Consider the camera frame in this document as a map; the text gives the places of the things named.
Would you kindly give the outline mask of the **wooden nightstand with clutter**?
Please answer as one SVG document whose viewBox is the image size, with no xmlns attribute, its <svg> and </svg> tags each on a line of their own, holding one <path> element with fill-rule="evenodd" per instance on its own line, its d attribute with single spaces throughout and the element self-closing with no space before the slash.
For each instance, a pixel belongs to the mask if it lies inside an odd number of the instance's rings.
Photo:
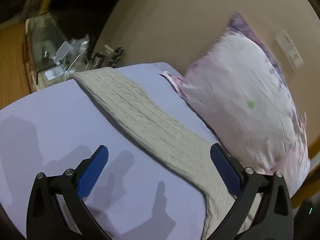
<svg viewBox="0 0 320 240">
<path fill-rule="evenodd" d="M 30 93 L 66 81 L 76 72 L 115 68 L 124 49 L 104 45 L 104 52 L 87 56 L 89 36 L 68 40 L 50 13 L 24 22 L 22 61 Z"/>
</svg>

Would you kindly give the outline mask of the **black device with green light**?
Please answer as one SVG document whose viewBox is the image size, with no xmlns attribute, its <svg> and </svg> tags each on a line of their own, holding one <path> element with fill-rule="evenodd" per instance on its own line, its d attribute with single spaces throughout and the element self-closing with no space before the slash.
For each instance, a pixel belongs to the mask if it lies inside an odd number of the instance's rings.
<svg viewBox="0 0 320 240">
<path fill-rule="evenodd" d="M 319 230 L 319 202 L 303 201 L 294 217 L 294 236 L 308 236 L 317 230 Z"/>
</svg>

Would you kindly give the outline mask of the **beige cable knit sweater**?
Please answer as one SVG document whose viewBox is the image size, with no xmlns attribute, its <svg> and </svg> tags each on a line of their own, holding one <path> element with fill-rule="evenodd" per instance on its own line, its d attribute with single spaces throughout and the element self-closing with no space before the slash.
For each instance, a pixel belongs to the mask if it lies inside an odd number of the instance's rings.
<svg viewBox="0 0 320 240">
<path fill-rule="evenodd" d="M 177 105 L 177 99 L 170 99 L 170 93 L 156 82 L 156 77 L 147 76 L 143 70 L 135 78 L 127 68 L 101 68 L 72 75 L 142 148 L 204 194 L 206 219 L 202 238 L 210 239 L 236 197 L 228 192 L 210 158 L 215 142 L 186 129 L 154 102 L 153 93 L 159 90 L 167 106 Z M 255 197 L 240 232 L 249 229 L 259 202 Z"/>
</svg>

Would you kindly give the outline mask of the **lavender bed sheet mattress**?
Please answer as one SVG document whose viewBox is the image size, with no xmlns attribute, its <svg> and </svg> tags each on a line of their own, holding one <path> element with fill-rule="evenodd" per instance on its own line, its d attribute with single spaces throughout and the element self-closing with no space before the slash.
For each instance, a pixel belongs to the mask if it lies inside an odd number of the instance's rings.
<svg viewBox="0 0 320 240">
<path fill-rule="evenodd" d="M 1 110 L 1 205 L 25 234 L 39 172 L 62 174 L 100 146 L 109 160 L 85 203 L 113 239 L 200 239 L 203 195 L 150 158 L 74 80 Z"/>
</svg>

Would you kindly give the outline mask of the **left pink floral pillow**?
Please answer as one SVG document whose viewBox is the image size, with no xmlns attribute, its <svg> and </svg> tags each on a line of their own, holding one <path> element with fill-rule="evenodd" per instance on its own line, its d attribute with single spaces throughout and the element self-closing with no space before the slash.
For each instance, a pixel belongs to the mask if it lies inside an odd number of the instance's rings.
<svg viewBox="0 0 320 240">
<path fill-rule="evenodd" d="M 245 167 L 280 171 L 294 195 L 310 170 L 306 116 L 276 58 L 236 11 L 185 76 L 163 72 L 176 92 Z"/>
</svg>

